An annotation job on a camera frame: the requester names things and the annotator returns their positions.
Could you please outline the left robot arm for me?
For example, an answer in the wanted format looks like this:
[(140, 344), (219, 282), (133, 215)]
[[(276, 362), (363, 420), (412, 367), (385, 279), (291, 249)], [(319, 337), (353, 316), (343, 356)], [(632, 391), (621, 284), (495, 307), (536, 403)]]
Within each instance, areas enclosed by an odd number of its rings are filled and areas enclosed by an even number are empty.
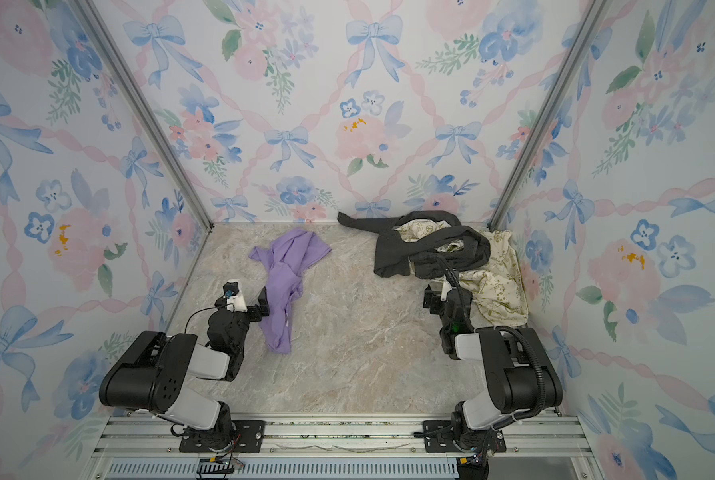
[(249, 305), (239, 282), (231, 281), (210, 310), (206, 345), (196, 334), (145, 331), (107, 373), (99, 398), (105, 406), (145, 410), (180, 426), (173, 434), (183, 453), (257, 452), (265, 423), (235, 422), (226, 402), (203, 396), (186, 379), (237, 378), (251, 325), (270, 315), (268, 292), (262, 289)]

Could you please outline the purple cloth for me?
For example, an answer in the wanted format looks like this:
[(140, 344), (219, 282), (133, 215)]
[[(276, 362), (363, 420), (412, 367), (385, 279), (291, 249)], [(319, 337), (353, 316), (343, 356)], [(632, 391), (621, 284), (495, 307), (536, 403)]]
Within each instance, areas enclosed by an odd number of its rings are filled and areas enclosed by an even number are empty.
[(268, 274), (270, 315), (261, 321), (261, 328), (271, 352), (291, 353), (292, 309), (303, 295), (304, 273), (331, 251), (315, 232), (297, 228), (274, 240), (268, 248), (255, 247), (249, 255)]

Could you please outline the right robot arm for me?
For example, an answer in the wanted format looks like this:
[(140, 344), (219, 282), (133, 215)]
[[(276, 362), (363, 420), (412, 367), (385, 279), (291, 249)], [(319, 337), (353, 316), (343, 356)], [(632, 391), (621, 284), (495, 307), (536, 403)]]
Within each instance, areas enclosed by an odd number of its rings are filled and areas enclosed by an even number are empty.
[(423, 308), (441, 319), (441, 347), (453, 360), (483, 365), (485, 388), (455, 406), (449, 421), (427, 420), (415, 437), (429, 453), (503, 453), (505, 428), (563, 402), (563, 386), (537, 332), (529, 327), (471, 325), (471, 293), (429, 284)]

